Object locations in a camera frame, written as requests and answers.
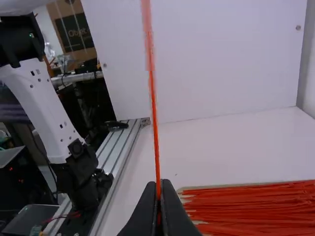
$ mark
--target white table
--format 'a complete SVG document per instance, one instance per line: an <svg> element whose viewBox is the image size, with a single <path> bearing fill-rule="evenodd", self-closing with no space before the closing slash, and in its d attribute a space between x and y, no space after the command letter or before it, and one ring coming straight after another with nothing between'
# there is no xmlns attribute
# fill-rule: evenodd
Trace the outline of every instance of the white table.
<svg viewBox="0 0 315 236"><path fill-rule="evenodd" d="M161 176L184 186L315 178L315 120L296 107L159 126ZM146 183L155 180L153 135L145 127L99 235L116 236Z"/></svg>

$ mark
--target orange rod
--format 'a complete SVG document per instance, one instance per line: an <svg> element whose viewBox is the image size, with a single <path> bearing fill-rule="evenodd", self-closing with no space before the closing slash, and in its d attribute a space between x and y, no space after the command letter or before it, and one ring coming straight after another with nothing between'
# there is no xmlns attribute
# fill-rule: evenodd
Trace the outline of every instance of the orange rod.
<svg viewBox="0 0 315 236"><path fill-rule="evenodd" d="M151 22L151 3L150 0L141 0L143 31L145 33L145 48L147 54L147 67L149 72L149 87L151 94L153 133L154 133L154 152L156 164L156 187L157 200L161 198L161 180L159 169L159 146L158 146L158 118L156 104L156 89L155 89L155 63L154 63L154 47L153 47L153 32Z"/></svg>

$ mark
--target electronic device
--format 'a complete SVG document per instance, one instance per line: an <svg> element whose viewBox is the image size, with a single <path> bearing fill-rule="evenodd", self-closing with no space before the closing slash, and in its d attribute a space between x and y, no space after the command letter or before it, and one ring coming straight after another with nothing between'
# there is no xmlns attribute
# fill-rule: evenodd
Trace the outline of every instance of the electronic device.
<svg viewBox="0 0 315 236"><path fill-rule="evenodd" d="M27 204L56 205L44 176L25 146L0 151L0 211Z"/></svg>
<svg viewBox="0 0 315 236"><path fill-rule="evenodd" d="M32 228L38 222L51 219L59 206L54 205L26 205L11 220L1 233L5 236L29 236Z"/></svg>

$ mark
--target white wall panel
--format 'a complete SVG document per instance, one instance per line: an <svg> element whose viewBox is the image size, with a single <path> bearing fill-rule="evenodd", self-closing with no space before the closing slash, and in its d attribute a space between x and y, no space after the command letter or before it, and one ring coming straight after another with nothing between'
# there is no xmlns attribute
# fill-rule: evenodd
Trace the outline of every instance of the white wall panel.
<svg viewBox="0 0 315 236"><path fill-rule="evenodd" d="M82 3L117 118L149 116L140 0ZM152 0L159 121L294 106L305 10L306 0Z"/></svg>

